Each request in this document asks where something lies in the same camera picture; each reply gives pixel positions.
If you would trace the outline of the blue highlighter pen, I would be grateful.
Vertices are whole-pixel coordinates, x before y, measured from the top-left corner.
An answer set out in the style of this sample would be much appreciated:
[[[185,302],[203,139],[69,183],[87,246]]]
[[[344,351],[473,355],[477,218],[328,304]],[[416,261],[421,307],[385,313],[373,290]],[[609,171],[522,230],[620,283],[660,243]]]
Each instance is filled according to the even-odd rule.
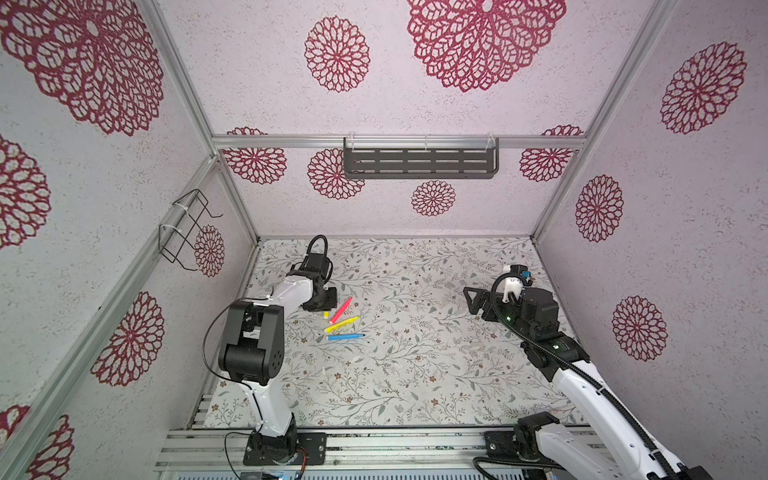
[[[365,338],[365,334],[340,334],[340,335],[328,335],[327,341],[349,341]]]

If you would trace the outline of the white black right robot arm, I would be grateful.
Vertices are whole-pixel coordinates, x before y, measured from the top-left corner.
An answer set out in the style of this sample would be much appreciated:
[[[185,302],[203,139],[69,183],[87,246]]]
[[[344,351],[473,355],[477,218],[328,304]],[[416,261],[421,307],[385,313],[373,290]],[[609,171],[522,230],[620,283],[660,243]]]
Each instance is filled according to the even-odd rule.
[[[528,361],[581,412],[607,448],[602,455],[548,412],[528,415],[510,430],[485,435],[487,454],[473,463],[510,465],[530,479],[563,470],[576,479],[707,479],[648,432],[605,384],[586,351],[560,329],[551,292],[534,287],[498,293],[466,287],[468,310],[497,322],[521,341]]]

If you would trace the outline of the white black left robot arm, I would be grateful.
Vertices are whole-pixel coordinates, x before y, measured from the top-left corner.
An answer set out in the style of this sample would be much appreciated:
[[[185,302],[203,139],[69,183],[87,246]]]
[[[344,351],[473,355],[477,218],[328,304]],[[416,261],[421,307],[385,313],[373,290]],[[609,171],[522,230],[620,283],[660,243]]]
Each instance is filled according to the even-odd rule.
[[[295,311],[329,311],[337,290],[328,287],[333,263],[325,253],[307,253],[263,298],[238,299],[226,310],[218,366],[240,385],[258,416],[247,435],[243,464],[303,462],[296,419],[275,385],[286,354],[285,320]]]

